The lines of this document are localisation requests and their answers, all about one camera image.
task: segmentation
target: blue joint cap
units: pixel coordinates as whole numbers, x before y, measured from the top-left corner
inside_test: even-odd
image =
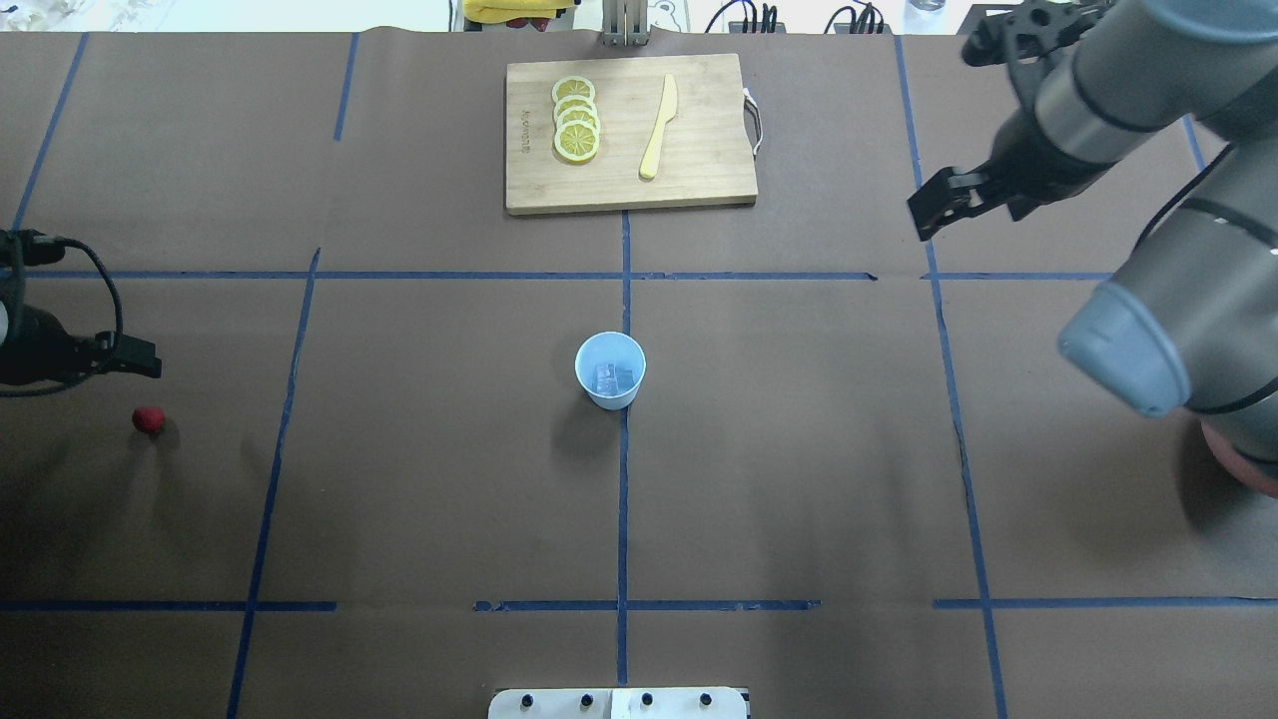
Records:
[[[1190,375],[1145,303],[1114,281],[1100,282],[1057,340],[1061,354],[1146,418],[1190,400]]]

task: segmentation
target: gray robot arm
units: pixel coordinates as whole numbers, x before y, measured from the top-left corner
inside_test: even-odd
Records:
[[[1143,415],[1197,412],[1278,480],[1278,0],[1122,0],[1093,29],[1080,11],[1028,0],[1005,34],[969,41],[969,63],[998,43],[994,61],[1021,65],[1043,29],[1062,43],[1086,31],[1068,57],[1043,49],[1054,59],[1033,82],[1010,65],[1021,110],[988,162],[942,170],[911,197],[920,238],[999,204],[1019,220],[1079,194],[1195,115],[1228,149],[1097,287],[1059,347]]]

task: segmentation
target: plastic cup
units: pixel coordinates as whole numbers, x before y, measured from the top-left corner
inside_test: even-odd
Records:
[[[627,388],[622,384],[615,392],[597,392],[601,368],[610,365],[616,375],[629,373],[634,386]],[[648,358],[644,356],[643,347],[630,335],[621,332],[599,332],[576,350],[576,382],[604,410],[621,410],[634,402],[647,369]]]

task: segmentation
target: gray tabletop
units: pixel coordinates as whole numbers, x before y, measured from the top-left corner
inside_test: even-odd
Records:
[[[1278,713],[1278,504],[1053,347],[1218,146],[927,248],[905,197],[1012,109],[957,50],[658,33],[740,54],[758,203],[514,218],[505,65],[592,33],[0,37],[0,217],[97,248],[165,359],[0,411],[3,713]],[[28,301],[106,328],[88,268]],[[622,414],[601,329],[648,354]]]

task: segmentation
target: light blue cup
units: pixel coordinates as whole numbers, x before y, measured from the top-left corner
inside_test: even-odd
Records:
[[[643,347],[621,332],[599,332],[576,350],[576,382],[604,410],[634,402],[647,369]]]

